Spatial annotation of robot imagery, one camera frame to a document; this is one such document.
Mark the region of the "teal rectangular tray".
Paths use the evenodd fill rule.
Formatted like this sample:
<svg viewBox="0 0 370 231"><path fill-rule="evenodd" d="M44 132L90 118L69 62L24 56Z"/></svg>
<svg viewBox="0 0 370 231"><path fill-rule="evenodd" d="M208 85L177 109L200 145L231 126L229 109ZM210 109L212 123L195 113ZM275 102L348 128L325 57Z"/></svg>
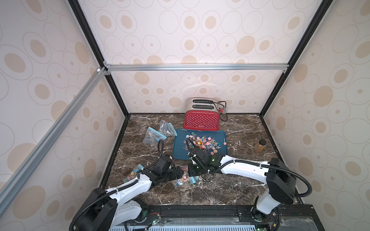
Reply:
<svg viewBox="0 0 370 231"><path fill-rule="evenodd" d="M185 136L186 134L189 133L189 131L197 131L197 130L190 130L190 129L184 129L184 128L180 128L176 130L177 136L175 136L174 146L173 146L173 151L172 151L172 155L175 159L189 160L188 150L184 149L185 144L183 143L183 141L185 140Z"/></svg>

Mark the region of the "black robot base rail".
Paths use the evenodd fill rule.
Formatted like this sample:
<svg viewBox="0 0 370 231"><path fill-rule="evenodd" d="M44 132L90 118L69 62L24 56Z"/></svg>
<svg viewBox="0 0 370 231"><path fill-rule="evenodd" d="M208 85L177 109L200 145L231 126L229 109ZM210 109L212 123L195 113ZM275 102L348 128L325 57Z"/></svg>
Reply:
<svg viewBox="0 0 370 231"><path fill-rule="evenodd" d="M251 206L148 206L124 209L122 217L85 218L76 231L322 231L312 205L283 205L260 220Z"/></svg>

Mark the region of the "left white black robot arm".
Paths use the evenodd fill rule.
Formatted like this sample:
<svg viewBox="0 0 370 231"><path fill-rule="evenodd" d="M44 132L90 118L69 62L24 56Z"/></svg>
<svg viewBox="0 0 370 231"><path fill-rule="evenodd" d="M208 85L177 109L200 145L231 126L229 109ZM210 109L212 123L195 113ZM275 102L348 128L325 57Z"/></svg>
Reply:
<svg viewBox="0 0 370 231"><path fill-rule="evenodd" d="M108 231L136 219L145 205L134 200L163 182L181 179L184 171L172 159L161 156L155 163L136 173L136 177L116 188L96 188L85 200L69 226L70 231Z"/></svg>

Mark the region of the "candy ziploc bag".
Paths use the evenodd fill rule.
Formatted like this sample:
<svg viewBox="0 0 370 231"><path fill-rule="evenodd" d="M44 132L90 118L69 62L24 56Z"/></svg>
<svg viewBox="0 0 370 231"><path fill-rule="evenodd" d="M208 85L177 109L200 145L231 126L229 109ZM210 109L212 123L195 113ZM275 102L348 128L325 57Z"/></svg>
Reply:
<svg viewBox="0 0 370 231"><path fill-rule="evenodd" d="M177 136L177 132L173 124L167 123L165 120L160 121L160 133L165 136Z"/></svg>
<svg viewBox="0 0 370 231"><path fill-rule="evenodd" d="M165 141L167 137L160 132L156 131L152 127L149 127L146 131L145 137L143 139L144 144L149 144L151 146L156 146L159 140Z"/></svg>
<svg viewBox="0 0 370 231"><path fill-rule="evenodd" d="M180 166L180 169L183 171L180 179L174 181L174 186L187 186L187 185L194 185L199 180L198 176L191 177L188 174L188 167L187 166Z"/></svg>
<svg viewBox="0 0 370 231"><path fill-rule="evenodd" d="M138 164L126 177L123 178L123 183L127 183L132 179L135 179L144 167L141 164Z"/></svg>

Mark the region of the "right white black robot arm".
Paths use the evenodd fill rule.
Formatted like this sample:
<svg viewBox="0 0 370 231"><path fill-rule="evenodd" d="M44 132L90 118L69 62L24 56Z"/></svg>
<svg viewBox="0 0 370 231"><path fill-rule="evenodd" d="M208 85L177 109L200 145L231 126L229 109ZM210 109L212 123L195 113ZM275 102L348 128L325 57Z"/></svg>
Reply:
<svg viewBox="0 0 370 231"><path fill-rule="evenodd" d="M199 147L188 147L188 156L192 161L188 166L190 176L231 174L265 184L267 189L256 198L250 211L256 221L262 221L280 204L291 205L296 197L307 197L313 191L307 179L291 171L277 158L255 162L211 154Z"/></svg>

